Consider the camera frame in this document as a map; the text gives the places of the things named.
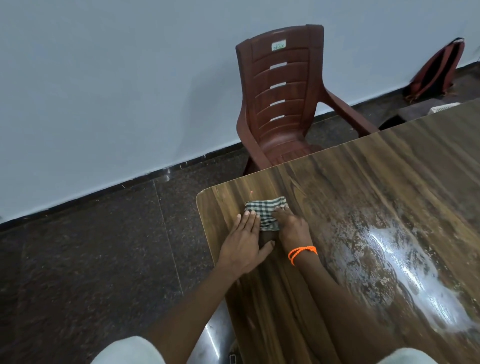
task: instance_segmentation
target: folded cloth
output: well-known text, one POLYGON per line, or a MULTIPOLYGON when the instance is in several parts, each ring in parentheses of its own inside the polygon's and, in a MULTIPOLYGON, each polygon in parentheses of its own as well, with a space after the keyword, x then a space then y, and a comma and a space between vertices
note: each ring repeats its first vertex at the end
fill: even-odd
POLYGON ((284 196, 280 196, 274 200, 263 201, 248 201, 245 203, 245 211, 255 210, 260 215, 260 230, 261 231, 277 231, 280 230, 278 221, 272 217, 272 212, 275 207, 285 205, 287 200, 284 196))

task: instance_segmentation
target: hand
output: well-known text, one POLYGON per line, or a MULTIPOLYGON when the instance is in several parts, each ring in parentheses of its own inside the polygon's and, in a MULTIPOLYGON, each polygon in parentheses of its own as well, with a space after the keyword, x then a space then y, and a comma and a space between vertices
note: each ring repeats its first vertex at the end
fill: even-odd
POLYGON ((259 233, 260 215, 255 211, 245 211, 243 216, 238 214, 220 249, 217 267, 231 273, 234 279, 252 271, 267 258, 275 246, 271 240, 259 249, 259 233))
POLYGON ((288 205, 275 207, 272 216, 280 225, 279 237, 287 254, 295 248, 313 245, 307 222, 294 215, 288 205))

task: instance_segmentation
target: brown plastic chair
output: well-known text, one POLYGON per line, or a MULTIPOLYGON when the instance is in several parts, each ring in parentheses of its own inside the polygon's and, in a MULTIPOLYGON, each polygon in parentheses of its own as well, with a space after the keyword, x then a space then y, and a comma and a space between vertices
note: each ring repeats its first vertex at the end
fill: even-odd
POLYGON ((250 154, 244 174, 321 150, 305 141, 317 102, 330 106, 359 136, 378 131, 325 88, 323 26, 273 30, 236 50, 243 91, 237 133, 250 154))

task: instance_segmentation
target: forearm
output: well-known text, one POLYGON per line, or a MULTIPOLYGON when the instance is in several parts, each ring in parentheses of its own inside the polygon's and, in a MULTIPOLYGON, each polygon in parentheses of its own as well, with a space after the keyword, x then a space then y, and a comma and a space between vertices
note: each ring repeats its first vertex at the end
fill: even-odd
POLYGON ((322 266, 318 256, 302 252, 295 266, 322 313, 332 342, 344 363, 377 363, 397 349, 392 335, 356 304, 322 266))
POLYGON ((145 338, 158 349, 167 364, 187 361, 202 330, 235 279, 231 272, 214 268, 197 289, 149 328, 145 338))

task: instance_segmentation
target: chair backrest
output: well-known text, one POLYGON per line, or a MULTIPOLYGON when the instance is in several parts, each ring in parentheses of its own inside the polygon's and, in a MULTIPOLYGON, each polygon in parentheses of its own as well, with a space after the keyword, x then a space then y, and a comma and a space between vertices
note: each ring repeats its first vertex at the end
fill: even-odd
POLYGON ((247 123, 262 145, 282 133, 310 128, 324 90, 324 27, 292 26, 236 46, 247 123))

